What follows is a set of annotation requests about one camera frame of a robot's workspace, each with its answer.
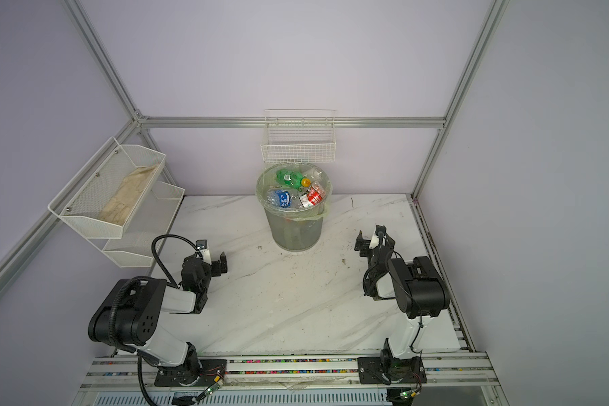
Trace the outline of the red cap crushed bottle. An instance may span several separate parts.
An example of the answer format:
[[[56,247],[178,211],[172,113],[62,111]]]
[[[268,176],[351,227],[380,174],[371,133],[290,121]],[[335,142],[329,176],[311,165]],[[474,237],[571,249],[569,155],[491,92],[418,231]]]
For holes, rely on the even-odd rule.
[[[326,197],[326,190],[319,182],[313,182],[300,194],[299,201],[303,208],[310,208],[322,203]]]

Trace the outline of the green soda bottle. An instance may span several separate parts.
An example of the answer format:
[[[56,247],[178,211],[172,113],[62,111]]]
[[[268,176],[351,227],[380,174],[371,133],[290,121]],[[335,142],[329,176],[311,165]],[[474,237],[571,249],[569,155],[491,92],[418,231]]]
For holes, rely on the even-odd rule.
[[[277,170],[276,181],[280,186],[292,189],[308,189],[311,186],[311,180],[302,172],[287,168]]]

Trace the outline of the blue label front bottle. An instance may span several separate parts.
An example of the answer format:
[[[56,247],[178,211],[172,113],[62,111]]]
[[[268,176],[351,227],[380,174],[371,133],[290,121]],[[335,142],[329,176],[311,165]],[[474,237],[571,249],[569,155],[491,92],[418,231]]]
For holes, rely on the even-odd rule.
[[[297,192],[291,189],[269,189],[267,191],[267,202],[278,209],[292,210],[296,208],[295,198]]]

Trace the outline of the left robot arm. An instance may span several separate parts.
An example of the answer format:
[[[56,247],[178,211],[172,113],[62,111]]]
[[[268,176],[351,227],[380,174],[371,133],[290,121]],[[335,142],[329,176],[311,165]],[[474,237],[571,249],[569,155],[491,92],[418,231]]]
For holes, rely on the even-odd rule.
[[[121,279],[91,318],[93,342],[133,355],[157,368],[155,387],[210,387],[221,384],[226,360],[202,360],[193,343],[160,325],[160,315],[199,315],[208,301],[211,279],[228,272],[227,257],[214,262],[200,254],[184,259],[181,284],[153,277]]]

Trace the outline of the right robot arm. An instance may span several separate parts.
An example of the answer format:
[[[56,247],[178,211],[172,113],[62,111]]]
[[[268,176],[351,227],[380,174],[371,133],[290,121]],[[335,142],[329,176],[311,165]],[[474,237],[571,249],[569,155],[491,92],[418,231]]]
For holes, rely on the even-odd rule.
[[[355,251],[367,259],[364,296],[374,301],[393,300],[404,316],[404,322],[385,338],[380,355],[358,358],[360,383],[411,383],[418,391],[426,383],[421,340],[431,322],[449,308],[448,288],[429,257],[404,260],[383,225],[377,225],[368,239],[358,234]]]

